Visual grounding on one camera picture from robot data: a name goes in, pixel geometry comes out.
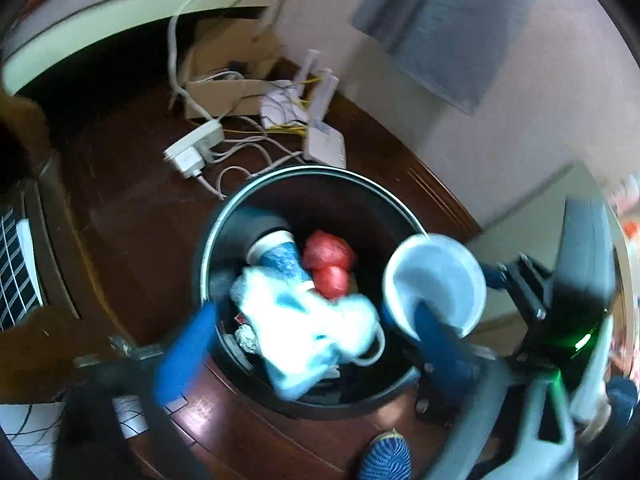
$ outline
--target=shoe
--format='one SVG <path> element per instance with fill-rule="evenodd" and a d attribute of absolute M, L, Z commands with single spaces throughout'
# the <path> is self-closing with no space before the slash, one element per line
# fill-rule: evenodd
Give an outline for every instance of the shoe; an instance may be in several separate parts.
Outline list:
<path fill-rule="evenodd" d="M 396 430 L 377 436 L 360 465 L 358 480 L 409 480 L 411 453 L 409 445 Z"/>

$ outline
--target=white bowl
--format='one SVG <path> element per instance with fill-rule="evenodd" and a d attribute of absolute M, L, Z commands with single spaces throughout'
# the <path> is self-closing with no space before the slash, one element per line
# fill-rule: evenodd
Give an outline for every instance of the white bowl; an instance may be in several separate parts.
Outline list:
<path fill-rule="evenodd" d="M 478 261 L 464 245 L 444 235 L 414 235 L 402 242 L 386 264 L 382 287 L 396 325 L 417 340 L 414 313 L 420 300 L 460 337 L 478 324 L 486 303 Z"/>

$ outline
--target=electrical cord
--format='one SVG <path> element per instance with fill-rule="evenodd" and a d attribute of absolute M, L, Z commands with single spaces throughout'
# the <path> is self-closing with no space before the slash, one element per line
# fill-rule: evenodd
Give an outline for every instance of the electrical cord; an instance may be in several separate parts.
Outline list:
<path fill-rule="evenodd" d="M 233 9 L 233 8 L 234 8 L 237 4 L 239 4 L 241 1 L 242 1 L 242 0 L 234 0 L 233 2 L 231 2 L 231 4 L 230 4 L 228 7 L 225 7 L 225 8 L 224 8 L 223 12 L 222 12 L 220 15 L 218 15 L 218 16 L 216 16 L 216 17 L 215 17 L 215 21 L 214 21 L 214 23 L 215 23 L 215 22 L 220 22 L 220 21 L 224 20 L 224 19 L 228 16 L 229 11 L 230 11 L 231 9 Z M 222 70 L 223 68 L 226 68 L 226 67 L 214 68 L 213 70 L 209 70 L 209 73 L 210 73 L 210 72 L 217 72 L 218 70 Z M 172 109 L 174 108 L 175 101 L 176 101 L 177 97 L 178 97 L 178 94 L 177 94 L 175 91 L 172 91 L 172 92 L 171 92 L 171 98 L 169 99 L 169 106 L 168 106 L 168 110 L 172 110 Z"/>
<path fill-rule="evenodd" d="M 315 83 L 320 80 L 321 80 L 321 77 L 313 76 L 299 83 L 292 82 L 291 84 L 284 85 L 284 86 L 274 81 L 267 81 L 268 84 L 281 90 L 282 91 L 281 95 L 283 95 L 287 99 L 290 110 L 285 109 L 284 105 L 281 102 L 272 98 L 274 102 L 278 102 L 280 104 L 283 121 L 285 121 L 288 116 L 293 117 L 292 119 L 286 122 L 286 125 L 290 125 L 291 123 L 294 123 L 294 122 L 300 122 L 300 119 L 298 118 L 299 117 L 298 111 L 299 110 L 306 111 L 306 108 L 307 108 L 307 105 L 305 105 L 305 102 L 304 102 L 305 100 L 298 97 L 298 95 L 295 92 L 293 92 L 293 96 L 292 96 L 290 90 L 295 88 L 297 85 L 300 85 L 300 84 L 307 85 L 307 84 Z M 269 120 L 273 126 L 277 126 L 277 124 L 271 118 L 265 118 L 265 119 Z"/>
<path fill-rule="evenodd" d="M 196 79 L 195 81 L 193 81 L 194 83 L 205 83 L 207 81 L 214 81 L 222 76 L 227 76 L 227 75 L 232 75 L 235 76 L 233 79 L 244 79 L 244 76 L 239 73 L 236 72 L 235 70 L 223 70 L 222 72 L 218 72 L 215 73 L 213 75 L 208 75 L 206 77 L 203 77 L 202 79 Z"/>
<path fill-rule="evenodd" d="M 227 130 L 226 128 L 222 130 L 228 134 L 250 134 L 252 132 L 248 132 L 246 130 Z M 275 126 L 267 127 L 267 131 L 270 134 L 294 134 L 304 137 L 306 133 L 306 126 L 289 126 L 287 124 L 276 124 Z"/>
<path fill-rule="evenodd" d="M 217 73 L 217 74 L 213 74 L 213 76 L 220 76 L 221 74 L 222 74 L 222 72 Z M 321 79 L 321 78 L 314 76 L 314 77 L 311 77 L 311 78 L 309 78 L 309 79 L 307 79 L 307 80 L 305 80 L 305 81 L 301 81 L 300 83 L 297 83 L 297 84 L 307 85 L 307 84 L 311 84 L 311 83 L 315 83 L 315 82 L 317 82 L 317 81 L 320 81 L 320 79 Z M 207 80 L 209 80 L 209 76 L 206 76 L 206 77 L 205 77 L 205 78 L 203 78 L 203 79 L 197 80 L 197 82 L 203 82 L 203 81 L 207 81 Z M 292 84 L 290 84 L 290 85 L 280 86 L 280 85 L 276 85 L 273 81 L 264 80 L 264 82 L 265 82 L 265 83 L 268 83 L 268 84 L 270 84 L 270 85 L 272 85 L 272 86 L 275 86 L 276 88 L 279 88 L 279 89 L 289 89 L 289 88 L 293 88 L 293 87 L 296 85 L 296 84 L 292 83 Z M 176 97 L 176 96 L 177 96 L 176 92 L 173 92 L 172 97 L 171 97 L 171 99 L 170 99 L 170 101 L 169 101 L 169 106 L 168 106 L 168 109 L 169 109 L 169 110 L 171 110 L 171 109 L 174 107 L 175 97 Z M 239 98 L 236 100 L 236 102 L 235 102 L 235 103 L 233 103 L 233 105 L 229 108 L 229 110 L 225 111 L 222 115 L 220 115 L 220 116 L 218 117 L 218 120 L 222 120 L 224 117 L 226 117 L 227 115 L 229 115 L 233 110 L 235 110 L 235 109 L 238 107 L 238 105 L 239 105 L 239 104 L 240 104 L 244 99 L 251 99 L 251 98 L 253 98 L 253 97 L 267 98 L 268 100 L 272 101 L 272 102 L 273 102 L 273 103 L 274 103 L 274 104 L 275 104 L 275 105 L 276 105 L 276 106 L 277 106 L 277 107 L 282 111 L 282 114 L 283 114 L 284 116 L 286 116 L 286 115 L 287 115 L 287 110 L 286 110 L 286 108 L 284 107 L 284 104 L 283 104 L 283 103 L 281 103 L 280 101 L 278 101 L 277 99 L 273 98 L 272 96 L 270 96 L 270 95 L 268 95 L 268 94 L 260 93 L 260 94 L 243 95 L 243 96 L 239 97 Z M 290 102 L 290 104 L 291 104 L 292 106 L 293 106 L 293 105 L 300 106 L 300 104 L 299 104 L 299 103 L 297 103 L 297 102 L 295 102 L 295 101 L 291 98 L 291 96 L 290 96 L 288 93 L 286 94 L 286 97 L 287 97 L 287 99 L 289 100 L 289 102 Z M 300 99 L 300 102 L 303 104 L 303 107 L 304 107 L 304 103 L 308 103 L 308 101 L 307 101 L 307 100 L 304 100 L 304 99 Z M 291 122 L 291 123 L 299 123 L 299 124 L 302 124 L 302 125 L 306 126 L 305 121 L 301 121 L 300 119 L 292 119 L 290 122 Z"/>
<path fill-rule="evenodd" d="M 176 92 L 176 94 L 182 96 L 188 104 L 191 105 L 199 114 L 203 117 L 207 118 L 209 121 L 213 119 L 212 115 L 209 114 L 200 104 L 198 104 L 191 95 L 180 86 L 178 82 L 178 42 L 176 37 L 176 28 L 178 25 L 178 19 L 180 15 L 185 11 L 185 9 L 194 2 L 195 0 L 186 0 L 178 9 L 175 11 L 174 15 L 169 20 L 169 26 L 167 27 L 167 45 L 169 50 L 169 56 L 167 60 L 167 69 L 169 73 L 169 84 L 171 88 Z"/>
<path fill-rule="evenodd" d="M 284 164 L 285 162 L 291 160 L 292 158 L 295 158 L 300 163 L 305 164 L 305 161 L 302 158 L 300 158 L 300 155 L 302 155 L 302 151 L 292 152 L 288 148 L 285 148 L 277 140 L 271 139 L 271 137 L 268 136 L 267 131 L 259 123 L 254 121 L 252 118 L 249 118 L 249 117 L 246 117 L 246 116 L 238 116 L 238 119 L 241 119 L 241 120 L 251 124 L 251 126 L 256 128 L 258 130 L 258 132 L 261 133 L 261 135 L 254 135 L 254 136 L 250 136 L 250 137 L 245 137 L 244 139 L 225 139 L 225 140 L 223 140 L 222 142 L 226 142 L 226 143 L 229 143 L 229 144 L 234 144 L 234 146 L 232 146 L 231 148 L 226 150 L 226 152 L 222 152 L 222 153 L 213 152 L 213 154 L 217 157 L 213 161 L 213 163 L 217 164 L 219 162 L 222 162 L 223 160 L 229 158 L 234 153 L 237 153 L 239 150 L 242 150 L 243 148 L 245 148 L 247 146 L 253 146 L 254 148 L 257 148 L 262 153 L 262 155 L 264 156 L 264 159 L 265 159 L 265 161 L 267 163 L 267 166 L 265 168 L 263 168 L 262 170 L 257 171 L 256 173 L 251 173 L 250 171 L 247 170 L 247 168 L 243 168 L 242 166 L 229 166 L 228 168 L 224 168 L 218 174 L 218 177 L 216 179 L 215 187 L 212 186 L 209 183 L 209 181 L 206 178 L 204 178 L 204 176 L 202 176 L 202 174 L 200 172 L 198 172 L 198 174 L 195 175 L 197 181 L 200 182 L 205 187 L 205 189 L 207 189 L 213 195 L 218 197 L 220 200 L 224 200 L 226 198 L 226 194 L 224 194 L 222 192 L 222 177 L 229 170 L 242 171 L 245 174 L 245 176 L 247 177 L 247 179 L 249 179 L 249 178 L 253 178 L 255 176 L 260 176 L 262 174 L 265 174 L 265 173 L 273 170 L 274 168 L 279 167 L 280 165 Z M 262 140 L 264 140 L 266 142 L 269 142 L 271 144 L 274 144 L 275 146 L 280 148 L 283 152 L 287 153 L 287 155 L 279 158 L 276 161 L 273 161 L 271 159 L 271 156 L 269 155 L 269 153 L 262 146 L 260 146 L 258 144 L 258 142 L 260 142 Z"/>

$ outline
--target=trash can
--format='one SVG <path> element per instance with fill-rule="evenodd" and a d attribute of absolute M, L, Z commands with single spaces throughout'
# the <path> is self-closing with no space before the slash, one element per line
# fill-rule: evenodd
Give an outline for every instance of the trash can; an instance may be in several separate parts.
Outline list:
<path fill-rule="evenodd" d="M 371 412 L 415 383 L 419 372 L 405 357 L 402 339 L 385 330 L 385 351 L 372 366 L 341 365 L 339 379 L 321 381 L 297 401 L 285 402 L 275 395 L 262 359 L 244 354 L 236 343 L 238 308 L 228 294 L 220 294 L 221 280 L 222 290 L 228 290 L 246 265 L 245 254 L 226 241 L 242 229 L 241 212 L 247 207 L 285 219 L 301 250 L 317 229 L 344 238 L 357 256 L 353 272 L 358 291 L 378 309 L 382 277 L 392 253 L 409 236 L 424 234 L 416 217 L 388 190 L 337 168 L 283 168 L 250 181 L 229 197 L 213 215 L 196 250 L 193 287 L 197 306 L 216 301 L 218 319 L 210 355 L 232 384 L 284 415 L 336 419 Z"/>

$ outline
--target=wall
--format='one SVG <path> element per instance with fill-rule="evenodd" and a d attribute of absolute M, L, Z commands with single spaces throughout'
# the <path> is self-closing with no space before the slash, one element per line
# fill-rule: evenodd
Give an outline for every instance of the wall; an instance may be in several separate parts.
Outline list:
<path fill-rule="evenodd" d="M 596 0 L 537 0 L 473 116 L 395 69 L 350 18 L 360 0 L 286 0 L 286 55 L 307 48 L 342 90 L 398 136 L 481 224 L 571 160 L 599 182 L 640 169 L 640 70 Z"/>

